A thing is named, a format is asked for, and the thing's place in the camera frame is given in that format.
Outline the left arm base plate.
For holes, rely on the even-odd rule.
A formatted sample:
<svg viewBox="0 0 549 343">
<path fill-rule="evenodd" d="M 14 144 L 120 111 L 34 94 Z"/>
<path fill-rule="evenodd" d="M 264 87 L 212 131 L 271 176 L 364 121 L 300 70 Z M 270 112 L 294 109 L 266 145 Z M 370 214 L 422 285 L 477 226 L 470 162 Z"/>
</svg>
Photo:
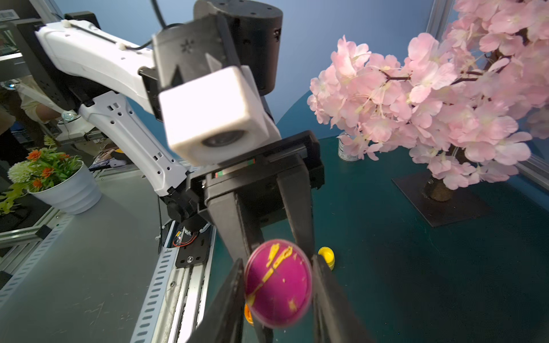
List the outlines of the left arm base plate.
<svg viewBox="0 0 549 343">
<path fill-rule="evenodd" d="M 206 264 L 210 256 L 213 233 L 214 227 L 208 224 L 189 238 L 184 235 L 182 241 L 175 247 L 177 251 L 175 267 L 180 269 Z"/>
</svg>

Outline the magenta paint jar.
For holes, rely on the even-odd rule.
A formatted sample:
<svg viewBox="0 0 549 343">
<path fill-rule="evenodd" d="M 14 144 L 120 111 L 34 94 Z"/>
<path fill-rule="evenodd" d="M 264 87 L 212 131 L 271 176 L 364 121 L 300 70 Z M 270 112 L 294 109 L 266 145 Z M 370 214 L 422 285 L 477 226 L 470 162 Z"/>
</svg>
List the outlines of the magenta paint jar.
<svg viewBox="0 0 549 343">
<path fill-rule="evenodd" d="M 313 298 L 310 259 L 287 240 L 261 244 L 244 269 L 244 297 L 255 321 L 272 329 L 297 324 Z"/>
</svg>

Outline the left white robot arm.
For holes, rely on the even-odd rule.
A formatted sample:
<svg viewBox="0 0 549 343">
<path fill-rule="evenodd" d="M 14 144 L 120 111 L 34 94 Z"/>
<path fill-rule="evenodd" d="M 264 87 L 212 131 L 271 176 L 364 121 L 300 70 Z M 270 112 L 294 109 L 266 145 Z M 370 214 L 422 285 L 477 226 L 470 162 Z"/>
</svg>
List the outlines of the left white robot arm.
<svg viewBox="0 0 549 343">
<path fill-rule="evenodd" d="M 275 87 L 283 13 L 256 1 L 197 1 L 134 47 L 93 13 L 11 25 L 32 76 L 54 103 L 106 134 L 148 178 L 177 224 L 213 224 L 234 267 L 193 342 L 240 342 L 244 266 L 261 229 L 287 219 L 315 254 L 311 191 L 324 182 L 311 131 L 282 138 L 265 96 Z"/>
</svg>

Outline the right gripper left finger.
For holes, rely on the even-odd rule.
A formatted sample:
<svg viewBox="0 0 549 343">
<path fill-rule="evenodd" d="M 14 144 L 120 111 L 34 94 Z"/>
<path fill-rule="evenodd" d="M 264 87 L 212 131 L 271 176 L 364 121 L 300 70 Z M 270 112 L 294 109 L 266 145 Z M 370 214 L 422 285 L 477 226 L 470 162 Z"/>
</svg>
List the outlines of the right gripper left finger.
<svg viewBox="0 0 549 343">
<path fill-rule="evenodd" d="M 241 342 L 244 324 L 244 266 L 237 259 L 188 342 Z"/>
</svg>

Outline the orange jar lid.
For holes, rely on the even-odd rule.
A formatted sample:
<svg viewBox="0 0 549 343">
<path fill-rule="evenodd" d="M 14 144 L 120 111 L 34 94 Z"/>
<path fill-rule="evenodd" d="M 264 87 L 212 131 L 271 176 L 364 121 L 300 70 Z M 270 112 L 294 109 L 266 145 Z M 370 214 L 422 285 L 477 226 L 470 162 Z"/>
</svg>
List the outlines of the orange jar lid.
<svg viewBox="0 0 549 343">
<path fill-rule="evenodd" d="M 250 311 L 250 308 L 248 307 L 248 304 L 244 305 L 244 318 L 251 326 L 254 326 L 252 313 Z"/>
</svg>

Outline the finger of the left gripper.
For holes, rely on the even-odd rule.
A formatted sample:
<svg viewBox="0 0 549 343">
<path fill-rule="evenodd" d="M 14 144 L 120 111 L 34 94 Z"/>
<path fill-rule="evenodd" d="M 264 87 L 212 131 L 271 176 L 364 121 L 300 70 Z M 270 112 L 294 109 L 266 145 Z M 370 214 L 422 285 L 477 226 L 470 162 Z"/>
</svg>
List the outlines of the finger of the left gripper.
<svg viewBox="0 0 549 343">
<path fill-rule="evenodd" d="M 278 174 L 277 184 L 295 242 L 310 260 L 315 254 L 315 234 L 307 167 L 294 167 Z"/>
<path fill-rule="evenodd" d="M 246 267 L 251 254 L 264 242 L 257 215 L 235 192 L 214 198 L 207 206 L 231 258 L 241 259 Z"/>
</svg>

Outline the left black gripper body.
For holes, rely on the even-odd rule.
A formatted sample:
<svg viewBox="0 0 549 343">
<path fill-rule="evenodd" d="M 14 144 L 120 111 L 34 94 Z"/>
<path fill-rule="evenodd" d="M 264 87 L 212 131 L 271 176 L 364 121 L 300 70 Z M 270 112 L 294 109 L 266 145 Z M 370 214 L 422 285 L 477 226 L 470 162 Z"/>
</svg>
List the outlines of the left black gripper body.
<svg viewBox="0 0 549 343">
<path fill-rule="evenodd" d="M 303 184 L 319 189 L 325 183 L 320 143 L 312 131 L 304 131 L 234 159 L 196 172 L 188 179 L 188 195 L 198 204 L 198 212 L 212 221 L 208 204 L 234 192 L 259 219 L 260 226 L 286 218 L 278 177 L 304 165 L 308 172 Z"/>
</svg>

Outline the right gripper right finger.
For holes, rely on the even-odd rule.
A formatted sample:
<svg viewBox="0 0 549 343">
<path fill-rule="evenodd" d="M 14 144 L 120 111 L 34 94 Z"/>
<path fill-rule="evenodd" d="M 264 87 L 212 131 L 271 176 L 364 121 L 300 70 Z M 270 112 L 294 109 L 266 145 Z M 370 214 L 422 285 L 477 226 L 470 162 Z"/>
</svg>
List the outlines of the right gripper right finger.
<svg viewBox="0 0 549 343">
<path fill-rule="evenodd" d="M 313 340 L 315 342 L 372 342 L 353 311 L 324 257 L 313 262 Z"/>
</svg>

